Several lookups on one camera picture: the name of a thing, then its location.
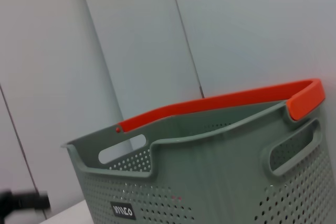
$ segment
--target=orange handle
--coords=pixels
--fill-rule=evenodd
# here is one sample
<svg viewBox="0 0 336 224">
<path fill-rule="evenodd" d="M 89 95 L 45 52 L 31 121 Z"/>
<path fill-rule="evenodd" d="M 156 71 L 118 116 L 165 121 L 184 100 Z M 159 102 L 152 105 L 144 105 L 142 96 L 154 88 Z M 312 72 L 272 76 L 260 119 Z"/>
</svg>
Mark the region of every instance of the orange handle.
<svg viewBox="0 0 336 224">
<path fill-rule="evenodd" d="M 286 105 L 290 116 L 300 120 L 325 97 L 321 80 L 309 79 L 172 104 L 127 119 L 119 125 L 128 132 L 168 116 L 280 100 L 288 100 Z"/>
</svg>

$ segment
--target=black label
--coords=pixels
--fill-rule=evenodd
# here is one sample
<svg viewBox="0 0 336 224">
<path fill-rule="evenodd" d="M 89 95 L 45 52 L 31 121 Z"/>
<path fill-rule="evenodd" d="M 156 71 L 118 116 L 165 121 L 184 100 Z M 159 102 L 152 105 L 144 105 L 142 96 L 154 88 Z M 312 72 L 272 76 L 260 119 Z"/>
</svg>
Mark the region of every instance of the black label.
<svg viewBox="0 0 336 224">
<path fill-rule="evenodd" d="M 111 202 L 111 206 L 115 216 L 136 220 L 132 205 L 130 203 Z"/>
</svg>

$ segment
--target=basket handle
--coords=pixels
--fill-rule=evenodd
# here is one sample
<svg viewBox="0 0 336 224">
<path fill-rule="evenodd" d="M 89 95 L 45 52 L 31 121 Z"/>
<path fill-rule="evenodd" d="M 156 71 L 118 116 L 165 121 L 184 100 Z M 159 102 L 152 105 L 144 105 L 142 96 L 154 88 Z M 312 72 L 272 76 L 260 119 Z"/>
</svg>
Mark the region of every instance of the basket handle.
<svg viewBox="0 0 336 224">
<path fill-rule="evenodd" d="M 290 160 L 282 164 L 280 167 L 278 167 L 275 170 L 272 170 L 270 166 L 270 156 L 272 151 L 279 146 L 282 143 L 285 143 L 289 139 L 297 136 L 300 134 L 303 130 L 305 130 L 308 127 L 313 127 L 313 137 L 311 142 L 304 147 L 299 153 L 297 153 L 294 157 L 292 157 Z M 281 141 L 280 143 L 277 143 L 277 145 L 273 145 L 266 149 L 264 153 L 266 153 L 266 156 L 264 158 L 264 167 L 266 168 L 267 172 L 271 173 L 272 175 L 279 177 L 291 170 L 293 167 L 295 167 L 298 163 L 300 163 L 305 157 L 307 157 L 317 146 L 320 145 L 322 141 L 322 131 L 321 131 L 321 125 L 318 119 L 313 119 L 308 121 L 306 124 L 304 124 L 302 127 L 298 128 L 291 136 L 286 138 L 285 140 Z"/>
<path fill-rule="evenodd" d="M 280 100 L 287 100 L 290 116 L 298 121 L 324 99 L 321 80 L 309 79 L 168 105 L 119 124 L 124 132 L 128 132 L 168 116 Z"/>
</svg>

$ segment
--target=laundry basket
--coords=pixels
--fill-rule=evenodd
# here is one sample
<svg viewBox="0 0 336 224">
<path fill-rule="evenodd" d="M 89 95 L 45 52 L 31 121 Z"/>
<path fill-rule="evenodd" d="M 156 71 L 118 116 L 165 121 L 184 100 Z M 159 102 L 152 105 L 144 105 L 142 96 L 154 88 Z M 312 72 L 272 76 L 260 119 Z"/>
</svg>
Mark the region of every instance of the laundry basket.
<svg viewBox="0 0 336 224">
<path fill-rule="evenodd" d="M 162 107 L 66 145 L 95 224 L 334 224 L 318 79 Z M 99 153 L 143 135 L 107 164 Z"/>
</svg>

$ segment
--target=black object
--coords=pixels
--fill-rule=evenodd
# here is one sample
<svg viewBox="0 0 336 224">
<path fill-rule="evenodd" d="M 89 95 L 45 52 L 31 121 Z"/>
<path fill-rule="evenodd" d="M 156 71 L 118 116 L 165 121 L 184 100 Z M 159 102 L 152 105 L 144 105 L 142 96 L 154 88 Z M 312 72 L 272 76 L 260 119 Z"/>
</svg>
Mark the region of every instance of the black object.
<svg viewBox="0 0 336 224">
<path fill-rule="evenodd" d="M 45 210 L 50 209 L 48 195 L 39 192 L 15 193 L 4 191 L 0 193 L 0 224 L 13 211 L 23 209 Z"/>
</svg>

